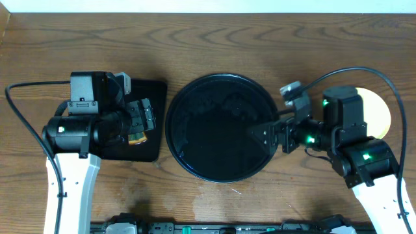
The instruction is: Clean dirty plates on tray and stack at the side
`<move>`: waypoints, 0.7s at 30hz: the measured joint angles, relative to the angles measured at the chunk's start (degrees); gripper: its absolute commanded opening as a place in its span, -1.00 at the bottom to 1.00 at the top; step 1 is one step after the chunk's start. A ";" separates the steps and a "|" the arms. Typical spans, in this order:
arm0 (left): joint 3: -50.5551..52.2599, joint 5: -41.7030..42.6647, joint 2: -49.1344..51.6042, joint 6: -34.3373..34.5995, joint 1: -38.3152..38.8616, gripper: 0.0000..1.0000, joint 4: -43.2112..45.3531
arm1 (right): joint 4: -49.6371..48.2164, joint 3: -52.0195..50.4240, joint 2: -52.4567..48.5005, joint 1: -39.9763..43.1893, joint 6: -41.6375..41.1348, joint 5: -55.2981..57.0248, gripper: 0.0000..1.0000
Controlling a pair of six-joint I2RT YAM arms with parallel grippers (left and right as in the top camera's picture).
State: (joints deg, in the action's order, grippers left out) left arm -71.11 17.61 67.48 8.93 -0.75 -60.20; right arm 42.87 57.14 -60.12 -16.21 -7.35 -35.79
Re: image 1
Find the orange green sponge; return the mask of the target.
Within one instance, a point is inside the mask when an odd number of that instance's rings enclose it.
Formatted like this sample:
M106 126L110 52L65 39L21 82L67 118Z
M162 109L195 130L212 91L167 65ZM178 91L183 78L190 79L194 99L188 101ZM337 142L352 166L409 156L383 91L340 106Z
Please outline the orange green sponge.
M145 134L145 132L139 132L128 135L128 143L130 146L141 144L145 141L147 141L148 138Z

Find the yellow plate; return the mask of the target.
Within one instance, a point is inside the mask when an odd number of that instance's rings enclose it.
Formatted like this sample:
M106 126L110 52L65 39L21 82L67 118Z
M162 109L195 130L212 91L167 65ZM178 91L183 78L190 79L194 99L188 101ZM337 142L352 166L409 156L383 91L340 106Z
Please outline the yellow plate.
M383 138L391 126L391 113L386 102L375 92L356 88L363 100L363 118L367 123L367 135Z

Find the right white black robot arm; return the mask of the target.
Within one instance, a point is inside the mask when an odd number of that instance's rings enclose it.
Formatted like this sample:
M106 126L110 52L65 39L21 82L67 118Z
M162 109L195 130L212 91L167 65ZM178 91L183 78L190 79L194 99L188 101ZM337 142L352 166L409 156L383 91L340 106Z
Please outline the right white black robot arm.
M292 100L290 117L248 128L248 134L269 154L278 146L291 153L304 145L324 151L332 168L364 207L377 233L414 233L415 211L399 163L389 145L369 134L362 95L353 86L323 91L323 120L309 116L309 96L299 82L281 88Z

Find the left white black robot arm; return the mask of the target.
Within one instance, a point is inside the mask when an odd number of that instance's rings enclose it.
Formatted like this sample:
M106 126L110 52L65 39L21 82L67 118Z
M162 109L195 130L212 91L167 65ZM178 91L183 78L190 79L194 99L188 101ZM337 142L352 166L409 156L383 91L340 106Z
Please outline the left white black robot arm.
M48 199L44 233L89 233L101 153L147 141L155 129L149 99L126 101L131 78L124 72L73 72L71 98L42 130L52 153L46 162Z

